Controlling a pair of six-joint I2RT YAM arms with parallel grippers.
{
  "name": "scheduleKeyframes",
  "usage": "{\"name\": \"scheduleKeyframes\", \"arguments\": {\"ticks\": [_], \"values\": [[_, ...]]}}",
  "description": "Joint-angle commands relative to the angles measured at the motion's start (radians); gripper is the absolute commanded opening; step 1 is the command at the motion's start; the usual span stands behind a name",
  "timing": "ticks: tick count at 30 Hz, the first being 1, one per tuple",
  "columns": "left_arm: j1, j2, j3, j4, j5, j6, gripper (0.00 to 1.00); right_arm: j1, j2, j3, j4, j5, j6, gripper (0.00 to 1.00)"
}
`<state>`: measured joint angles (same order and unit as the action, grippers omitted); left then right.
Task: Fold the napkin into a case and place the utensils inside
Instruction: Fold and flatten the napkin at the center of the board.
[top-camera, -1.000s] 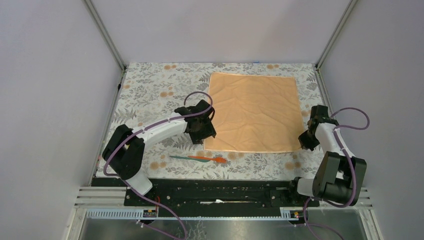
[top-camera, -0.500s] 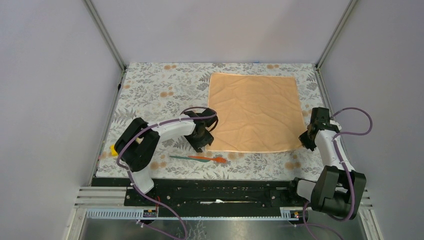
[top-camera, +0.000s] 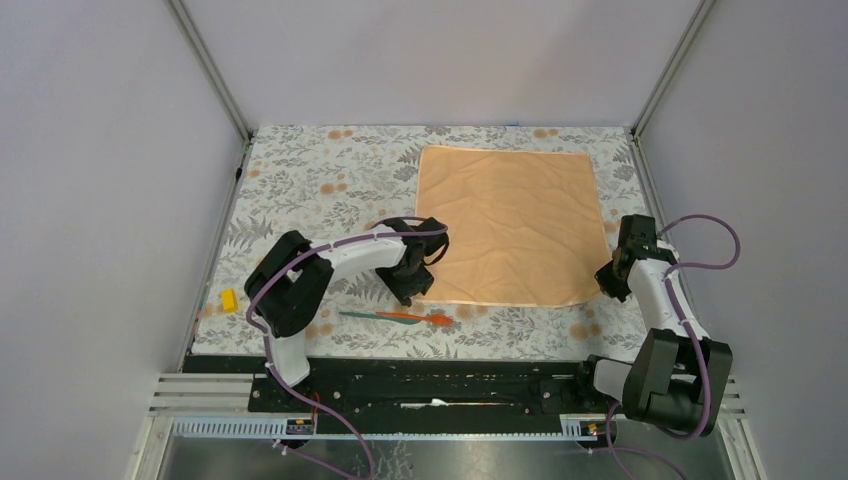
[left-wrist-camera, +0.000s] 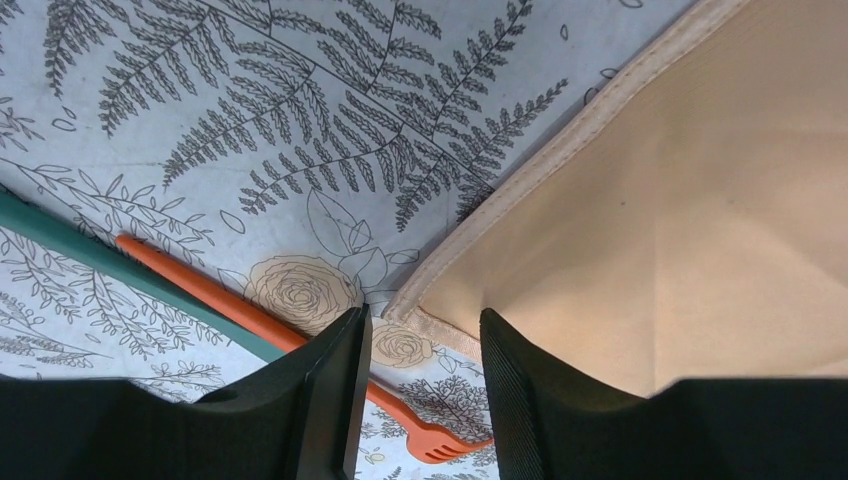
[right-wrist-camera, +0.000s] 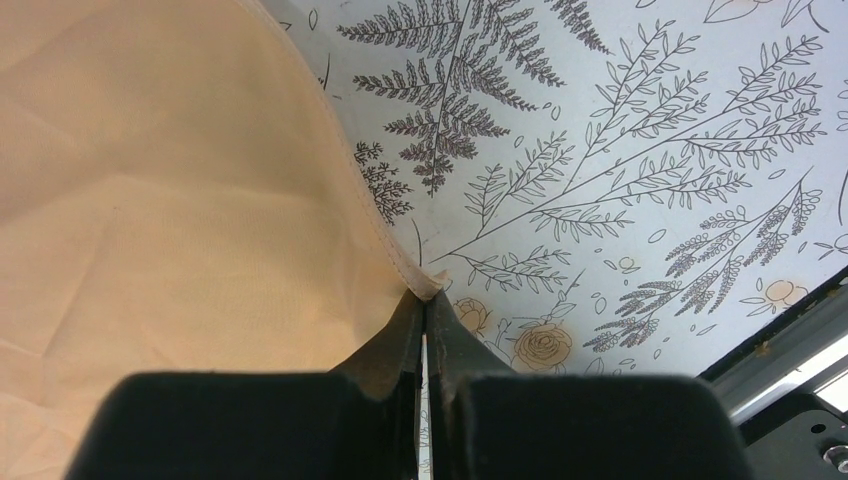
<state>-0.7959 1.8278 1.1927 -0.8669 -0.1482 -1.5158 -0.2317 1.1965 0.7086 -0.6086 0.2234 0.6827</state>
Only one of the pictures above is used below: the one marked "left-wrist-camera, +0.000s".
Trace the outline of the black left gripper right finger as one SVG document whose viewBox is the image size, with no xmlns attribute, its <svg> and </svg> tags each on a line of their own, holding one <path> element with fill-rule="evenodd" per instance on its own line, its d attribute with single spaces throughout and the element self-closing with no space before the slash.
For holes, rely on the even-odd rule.
<svg viewBox="0 0 848 480">
<path fill-rule="evenodd" d="M 504 479 L 843 479 L 847 382 L 684 379 L 642 398 L 480 315 Z"/>
</svg>

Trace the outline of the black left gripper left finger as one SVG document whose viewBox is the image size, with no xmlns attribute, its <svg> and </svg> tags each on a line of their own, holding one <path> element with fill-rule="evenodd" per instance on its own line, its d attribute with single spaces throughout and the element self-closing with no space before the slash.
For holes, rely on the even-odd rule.
<svg viewBox="0 0 848 480">
<path fill-rule="evenodd" d="M 370 368 L 367 306 L 192 403 L 127 380 L 1 383 L 5 479 L 351 479 Z"/>
</svg>

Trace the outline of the orange cloth napkin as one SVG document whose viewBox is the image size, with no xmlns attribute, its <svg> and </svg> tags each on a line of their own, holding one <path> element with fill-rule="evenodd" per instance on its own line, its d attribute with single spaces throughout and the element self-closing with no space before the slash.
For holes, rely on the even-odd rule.
<svg viewBox="0 0 848 480">
<path fill-rule="evenodd" d="M 384 315 L 478 358 L 486 308 L 639 396 L 845 376 L 846 3 L 696 3 Z"/>
</svg>

